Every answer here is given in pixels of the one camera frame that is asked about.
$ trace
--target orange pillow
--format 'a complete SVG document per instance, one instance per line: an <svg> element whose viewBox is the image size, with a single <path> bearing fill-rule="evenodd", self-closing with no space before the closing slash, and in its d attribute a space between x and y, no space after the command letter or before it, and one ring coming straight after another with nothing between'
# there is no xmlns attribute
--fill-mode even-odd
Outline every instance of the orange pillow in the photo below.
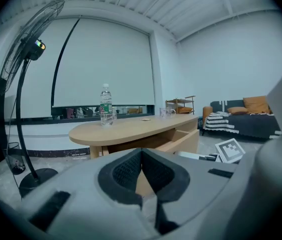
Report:
<svg viewBox="0 0 282 240"><path fill-rule="evenodd" d="M234 106L227 109L227 111L232 115L243 115L248 113L248 110L243 106Z"/></svg>
<svg viewBox="0 0 282 240"><path fill-rule="evenodd" d="M192 108L191 107L186 107L186 106L179 106L177 108L177 110L178 110L179 113L182 113L182 112L186 113L186 112L191 112Z"/></svg>
<svg viewBox="0 0 282 240"><path fill-rule="evenodd" d="M243 98L243 102L249 114L270 113L266 96Z"/></svg>

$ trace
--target fan base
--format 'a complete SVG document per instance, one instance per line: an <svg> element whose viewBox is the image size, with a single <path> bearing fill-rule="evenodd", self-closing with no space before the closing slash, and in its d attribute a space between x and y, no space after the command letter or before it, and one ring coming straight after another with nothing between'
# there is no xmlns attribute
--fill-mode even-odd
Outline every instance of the fan base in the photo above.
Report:
<svg viewBox="0 0 282 240"><path fill-rule="evenodd" d="M32 176L32 173L29 173L21 181L19 186L19 192L22 198L26 196L29 192L34 190L36 187L40 186L42 183L46 182L54 175L58 174L56 170L51 168L42 168L35 170L35 172L38 176L38 180L35 180L35 178Z"/></svg>

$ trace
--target striped blanket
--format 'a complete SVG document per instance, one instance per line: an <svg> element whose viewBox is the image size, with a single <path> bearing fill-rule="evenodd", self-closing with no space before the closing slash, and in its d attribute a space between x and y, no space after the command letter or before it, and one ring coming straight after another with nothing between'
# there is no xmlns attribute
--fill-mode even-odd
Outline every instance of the striped blanket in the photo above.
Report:
<svg viewBox="0 0 282 240"><path fill-rule="evenodd" d="M231 115L227 112L214 112L205 119L203 129L264 139L278 138L281 134L274 114L266 113Z"/></svg>

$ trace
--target ceiling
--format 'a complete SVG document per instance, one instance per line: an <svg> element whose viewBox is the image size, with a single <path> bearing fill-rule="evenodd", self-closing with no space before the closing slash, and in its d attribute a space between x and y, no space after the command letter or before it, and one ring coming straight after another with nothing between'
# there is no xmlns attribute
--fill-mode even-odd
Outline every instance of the ceiling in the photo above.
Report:
<svg viewBox="0 0 282 240"><path fill-rule="evenodd" d="M10 0L0 13L0 26L37 11L50 1ZM60 16L81 15L85 5L90 9L98 8L98 12L108 11L108 15L116 13L122 16L126 13L128 18L153 26L149 29L160 29L177 42L209 25L237 15L278 10L272 0L65 0Z"/></svg>

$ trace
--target electric fan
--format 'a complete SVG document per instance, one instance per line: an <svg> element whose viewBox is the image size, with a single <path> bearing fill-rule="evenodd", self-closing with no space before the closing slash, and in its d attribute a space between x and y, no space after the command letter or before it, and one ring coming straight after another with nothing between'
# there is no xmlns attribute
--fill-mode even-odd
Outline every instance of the electric fan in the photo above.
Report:
<svg viewBox="0 0 282 240"><path fill-rule="evenodd" d="M4 95L10 88L23 61L16 91L15 117L20 146L31 173L25 176L19 185L19 192L22 197L58 173L51 168L34 169L23 138L20 105L22 86L29 62L30 60L36 61L46 49L44 43L38 38L58 16L64 3L62 0L48 3L25 24L11 45L0 73L0 94Z"/></svg>

